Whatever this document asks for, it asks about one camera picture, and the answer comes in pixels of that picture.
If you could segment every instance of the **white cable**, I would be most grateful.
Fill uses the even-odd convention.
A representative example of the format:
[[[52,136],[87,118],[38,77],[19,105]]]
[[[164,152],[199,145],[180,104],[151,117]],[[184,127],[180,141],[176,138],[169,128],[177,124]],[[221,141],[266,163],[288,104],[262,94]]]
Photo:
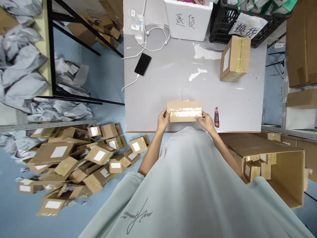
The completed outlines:
[[[121,91],[123,92],[123,89],[125,89],[126,87],[129,87],[131,84],[134,84],[134,83],[138,80],[139,76],[140,76],[140,75],[138,74],[137,77],[136,77],[136,80],[133,81],[132,83],[128,84],[127,86],[124,86],[124,87],[121,89]]]

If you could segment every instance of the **hand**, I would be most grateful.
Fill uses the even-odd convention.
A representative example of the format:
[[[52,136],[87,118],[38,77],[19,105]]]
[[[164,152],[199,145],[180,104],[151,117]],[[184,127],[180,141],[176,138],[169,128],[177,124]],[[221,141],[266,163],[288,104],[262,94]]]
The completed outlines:
[[[159,114],[157,132],[164,133],[164,131],[169,123],[169,116],[170,115],[171,115],[171,111],[166,110],[166,108]]]
[[[202,117],[196,117],[197,121],[201,124],[201,126],[208,131],[208,133],[211,134],[215,134],[217,133],[216,129],[215,129],[215,124],[214,121],[212,120],[211,116],[209,116],[208,113],[205,113],[204,111],[202,112],[202,114],[205,116],[205,119],[203,119]]]

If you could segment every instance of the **person's left hand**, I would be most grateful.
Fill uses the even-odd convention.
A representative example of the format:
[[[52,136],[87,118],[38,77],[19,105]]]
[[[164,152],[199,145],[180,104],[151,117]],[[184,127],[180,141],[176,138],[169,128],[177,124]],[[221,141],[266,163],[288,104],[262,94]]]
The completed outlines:
[[[170,110],[166,108],[158,116],[158,129],[157,132],[163,133],[169,123],[169,116],[171,115]]]

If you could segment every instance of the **stack of boxes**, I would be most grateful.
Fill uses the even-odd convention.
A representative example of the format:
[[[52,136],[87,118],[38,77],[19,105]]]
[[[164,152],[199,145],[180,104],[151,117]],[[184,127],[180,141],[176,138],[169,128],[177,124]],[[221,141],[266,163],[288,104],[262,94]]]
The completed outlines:
[[[41,190],[48,192],[37,216],[55,216],[70,201],[100,192],[117,173],[134,165],[140,158],[139,153],[147,150],[150,144],[145,135],[130,141],[134,146],[139,145],[135,153],[129,149],[115,154],[126,147],[120,124],[87,130],[74,127],[37,129],[31,137],[47,139],[32,149],[33,158],[24,160],[39,177],[23,179],[18,189],[29,194]],[[103,140],[98,142],[92,141],[101,138]]]

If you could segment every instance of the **black smartphone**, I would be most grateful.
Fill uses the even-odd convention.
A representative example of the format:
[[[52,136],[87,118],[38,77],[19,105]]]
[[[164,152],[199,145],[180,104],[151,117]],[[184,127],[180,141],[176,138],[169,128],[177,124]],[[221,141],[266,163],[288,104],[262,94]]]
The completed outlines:
[[[140,74],[142,76],[144,76],[146,69],[149,66],[149,63],[151,61],[151,57],[142,53],[141,57],[139,59],[138,64],[136,65],[136,68],[134,70],[134,72],[136,72],[137,74]]]

